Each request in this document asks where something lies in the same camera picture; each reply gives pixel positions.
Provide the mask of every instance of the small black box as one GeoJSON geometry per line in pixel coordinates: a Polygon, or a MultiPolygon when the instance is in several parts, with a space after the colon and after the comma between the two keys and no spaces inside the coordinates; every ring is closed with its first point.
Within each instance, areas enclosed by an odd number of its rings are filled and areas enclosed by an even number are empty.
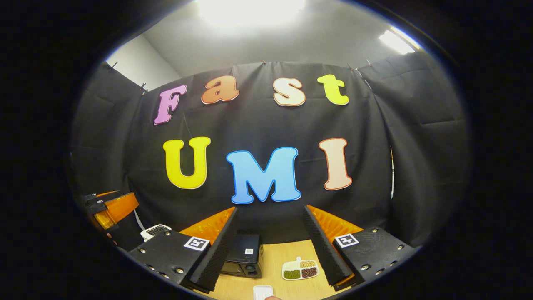
{"type": "Polygon", "coordinates": [[[237,234],[221,273],[242,276],[261,277],[263,264],[263,244],[258,234],[237,234]]]}

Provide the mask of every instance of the pink letter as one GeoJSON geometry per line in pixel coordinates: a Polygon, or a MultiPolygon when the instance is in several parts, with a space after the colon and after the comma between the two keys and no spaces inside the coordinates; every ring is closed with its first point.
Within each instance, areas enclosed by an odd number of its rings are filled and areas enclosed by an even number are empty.
{"type": "Polygon", "coordinates": [[[170,114],[168,109],[174,111],[177,108],[177,102],[180,100],[180,95],[187,92],[187,86],[180,85],[177,88],[173,88],[168,91],[164,91],[161,94],[161,102],[159,103],[159,110],[157,111],[157,117],[154,120],[154,125],[163,124],[170,121],[170,114]]]}
{"type": "Polygon", "coordinates": [[[328,163],[328,181],[324,185],[326,190],[340,190],[352,184],[344,158],[344,147],[347,144],[348,142],[343,138],[327,139],[318,143],[318,147],[326,153],[328,163]]]}

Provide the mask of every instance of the black fabric backdrop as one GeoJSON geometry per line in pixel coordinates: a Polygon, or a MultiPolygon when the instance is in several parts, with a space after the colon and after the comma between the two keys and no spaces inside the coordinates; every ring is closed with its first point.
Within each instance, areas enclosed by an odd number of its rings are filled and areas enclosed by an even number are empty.
{"type": "Polygon", "coordinates": [[[449,216],[462,196],[469,171],[468,130],[459,98],[444,74],[423,53],[397,56],[353,72],[349,68],[295,62],[267,62],[189,76],[141,96],[139,87],[102,66],[79,105],[73,158],[84,193],[121,189],[135,192],[145,226],[181,230],[234,206],[233,169],[225,156],[250,151],[264,169],[278,147],[298,149],[295,201],[241,204],[240,228],[259,232],[265,243],[307,239],[301,213],[310,204],[358,226],[383,226],[418,246],[449,216]],[[327,100],[317,78],[334,74],[345,83],[345,106],[327,100]],[[216,77],[237,79],[239,96],[205,105],[205,84],[216,77]],[[279,106],[272,82],[297,78],[306,102],[279,106]],[[168,123],[154,125],[162,91],[186,84],[168,123]],[[195,190],[167,178],[163,143],[181,139],[181,169],[193,173],[193,137],[210,137],[207,179],[195,190]],[[347,188],[328,191],[327,164],[318,143],[344,138],[347,188]],[[395,185],[391,199],[391,155],[395,185]]]}

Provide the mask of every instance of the blue letter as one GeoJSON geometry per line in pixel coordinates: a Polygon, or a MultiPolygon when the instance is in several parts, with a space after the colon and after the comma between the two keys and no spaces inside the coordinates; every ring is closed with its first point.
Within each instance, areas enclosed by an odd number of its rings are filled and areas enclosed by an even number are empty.
{"type": "Polygon", "coordinates": [[[254,197],[248,194],[247,184],[250,185],[257,198],[264,202],[274,182],[276,182],[276,190],[272,194],[272,200],[281,202],[299,199],[302,193],[296,189],[294,177],[294,159],[297,156],[296,148],[277,148],[272,152],[270,161],[263,171],[250,152],[229,153],[226,160],[233,165],[235,175],[235,196],[231,197],[231,202],[248,204],[254,201],[254,197]]]}

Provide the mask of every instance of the white device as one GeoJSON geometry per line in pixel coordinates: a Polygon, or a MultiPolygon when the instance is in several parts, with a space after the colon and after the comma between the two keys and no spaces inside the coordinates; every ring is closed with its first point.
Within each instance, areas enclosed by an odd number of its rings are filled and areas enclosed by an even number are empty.
{"type": "Polygon", "coordinates": [[[254,300],[265,300],[270,296],[274,296],[272,286],[254,286],[254,300]]]}
{"type": "Polygon", "coordinates": [[[154,235],[158,234],[159,232],[165,230],[165,229],[168,229],[168,230],[172,230],[172,228],[166,226],[166,225],[163,225],[163,224],[157,224],[155,226],[152,226],[146,230],[143,230],[141,231],[141,236],[142,238],[144,239],[144,241],[148,241],[149,239],[153,238],[154,235]]]}

